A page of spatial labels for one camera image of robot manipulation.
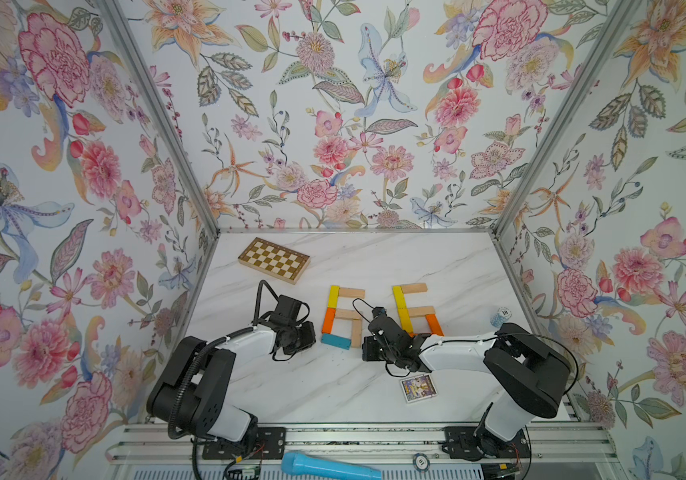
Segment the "teal block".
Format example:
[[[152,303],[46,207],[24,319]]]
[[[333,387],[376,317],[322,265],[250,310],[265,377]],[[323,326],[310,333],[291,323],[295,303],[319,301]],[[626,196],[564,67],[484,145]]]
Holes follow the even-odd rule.
[[[352,341],[350,339],[327,333],[322,334],[321,342],[325,345],[343,350],[349,350],[352,346]]]

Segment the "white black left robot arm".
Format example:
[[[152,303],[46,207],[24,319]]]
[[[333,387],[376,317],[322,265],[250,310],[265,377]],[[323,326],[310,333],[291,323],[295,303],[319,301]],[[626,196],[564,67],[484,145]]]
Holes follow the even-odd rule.
[[[280,295],[272,311],[212,341],[184,338],[151,390],[147,412],[167,423],[168,436],[254,448],[257,417],[227,402],[234,371],[259,357],[286,361],[315,342],[307,303]]]

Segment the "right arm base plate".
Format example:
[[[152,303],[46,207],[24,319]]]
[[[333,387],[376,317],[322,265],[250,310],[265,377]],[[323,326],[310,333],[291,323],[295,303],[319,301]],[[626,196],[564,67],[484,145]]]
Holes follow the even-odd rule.
[[[530,443],[523,430],[509,441],[482,431],[478,425],[448,426],[443,433],[441,450],[451,459],[477,462],[485,459],[515,461],[531,457]]]

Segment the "orange block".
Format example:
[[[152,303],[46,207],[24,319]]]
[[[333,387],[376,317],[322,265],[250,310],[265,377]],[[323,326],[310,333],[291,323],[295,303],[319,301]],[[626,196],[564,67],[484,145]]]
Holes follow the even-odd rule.
[[[444,332],[435,314],[427,314],[426,321],[428,323],[432,335],[443,336]]]
[[[331,335],[332,334],[332,328],[333,328],[333,323],[336,317],[336,308],[335,307],[328,307],[325,312],[324,316],[324,321],[322,325],[322,334],[323,335]]]

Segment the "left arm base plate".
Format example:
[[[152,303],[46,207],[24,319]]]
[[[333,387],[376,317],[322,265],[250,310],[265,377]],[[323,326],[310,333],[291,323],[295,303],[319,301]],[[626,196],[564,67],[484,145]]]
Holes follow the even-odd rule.
[[[240,441],[218,438],[204,443],[203,460],[235,460],[256,458],[258,460],[281,460],[286,447],[285,427],[250,428]]]

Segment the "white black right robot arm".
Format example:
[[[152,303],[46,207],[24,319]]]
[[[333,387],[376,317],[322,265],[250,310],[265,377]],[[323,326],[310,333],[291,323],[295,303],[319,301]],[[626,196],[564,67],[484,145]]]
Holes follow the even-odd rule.
[[[365,362],[383,362],[410,374],[470,371],[491,375],[501,396],[485,409],[471,434],[479,451],[511,443],[534,419],[557,416],[568,392],[570,366],[562,354],[516,323],[491,334],[466,337],[410,334],[376,307],[363,341]]]

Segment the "yellow block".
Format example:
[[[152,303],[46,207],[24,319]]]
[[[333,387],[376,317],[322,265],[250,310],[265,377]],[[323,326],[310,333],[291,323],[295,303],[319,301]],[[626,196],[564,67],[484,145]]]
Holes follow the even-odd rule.
[[[393,286],[392,287],[392,292],[395,300],[395,304],[397,306],[398,310],[406,310],[407,305],[406,305],[406,300],[404,296],[404,292],[400,286]]]
[[[407,332],[409,335],[414,334],[413,330],[413,325],[412,325],[412,320],[409,314],[409,311],[406,308],[399,308],[398,309],[398,317],[400,321],[400,325],[402,329]]]
[[[329,295],[328,295],[328,301],[327,301],[327,307],[329,309],[336,309],[337,308],[337,303],[339,299],[339,292],[340,292],[340,287],[337,285],[332,285],[330,287]]]

